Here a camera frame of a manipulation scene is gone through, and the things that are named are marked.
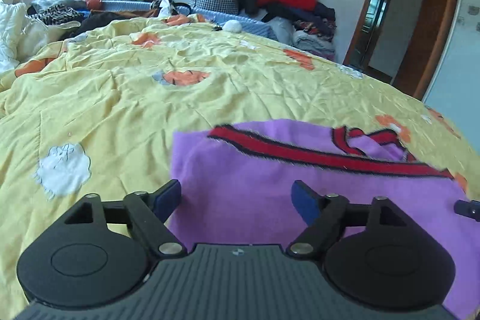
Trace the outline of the purple sweater with red trim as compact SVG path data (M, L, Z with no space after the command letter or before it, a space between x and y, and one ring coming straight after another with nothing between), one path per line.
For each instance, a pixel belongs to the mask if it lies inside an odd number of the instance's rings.
M297 180L358 204L385 196L452 255L447 308L464 319L479 307L479 224L453 209L465 193L448 170L418 161L391 130L278 119L177 132L172 147L182 200L170 227L186 247L289 244L306 227L291 200Z

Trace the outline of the folded clothes stack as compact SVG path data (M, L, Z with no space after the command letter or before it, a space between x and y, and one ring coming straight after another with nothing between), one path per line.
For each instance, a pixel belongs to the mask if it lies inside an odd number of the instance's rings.
M264 9L266 14L261 21L272 28L279 42L335 60L336 13L333 8L318 2L313 11L307 11L274 2Z

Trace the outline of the white wardrobe door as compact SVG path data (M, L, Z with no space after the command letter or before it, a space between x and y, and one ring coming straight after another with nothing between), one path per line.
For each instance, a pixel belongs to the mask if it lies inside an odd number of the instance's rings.
M479 150L479 0L458 0L446 47L423 101Z

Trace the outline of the yellow quilt with orange flowers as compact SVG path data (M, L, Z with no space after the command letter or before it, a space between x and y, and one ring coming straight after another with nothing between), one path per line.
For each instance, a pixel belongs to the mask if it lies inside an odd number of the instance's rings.
M422 162L479 197L479 155L430 106L368 76L210 23L115 21L1 76L1 317L27 304L22 251L87 193L118 200L168 180L173 133L288 118L392 127Z

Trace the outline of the white quilted jacket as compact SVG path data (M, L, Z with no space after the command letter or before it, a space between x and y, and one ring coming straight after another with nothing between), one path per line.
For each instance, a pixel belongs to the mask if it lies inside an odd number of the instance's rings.
M47 44L80 27L78 21L46 25L39 19L31 18L27 16L23 0L1 0L0 4L1 73L14 70Z

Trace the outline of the black white patterned garment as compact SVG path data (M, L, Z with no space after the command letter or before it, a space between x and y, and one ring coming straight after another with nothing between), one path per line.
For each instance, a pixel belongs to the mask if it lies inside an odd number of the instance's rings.
M82 22L88 11L83 0L33 0L27 8L27 15L46 25L60 25Z

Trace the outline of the blue quilted mattress pad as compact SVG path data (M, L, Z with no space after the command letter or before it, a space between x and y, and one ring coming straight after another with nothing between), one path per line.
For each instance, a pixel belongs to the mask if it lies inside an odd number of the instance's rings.
M101 10L117 12L117 11L146 11L151 8L151 4L145 1L117 1L106 0L101 1ZM256 19L250 19L240 15L230 15L216 11L204 10L194 8L190 10L190 6L186 4L177 5L176 9L182 14L199 14L205 17L208 21L213 22L216 25L224 26L224 24L230 20L236 20L241 23L242 31L250 34L265 37L271 40L278 41L277 35L273 32L273 29L267 23L261 22Z

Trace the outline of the small white plush ball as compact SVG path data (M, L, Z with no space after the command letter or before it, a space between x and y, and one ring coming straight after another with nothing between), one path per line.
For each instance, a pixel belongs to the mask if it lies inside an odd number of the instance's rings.
M240 33L240 32L242 32L242 24L235 19L231 19L231 20L226 21L222 25L222 29L225 32Z

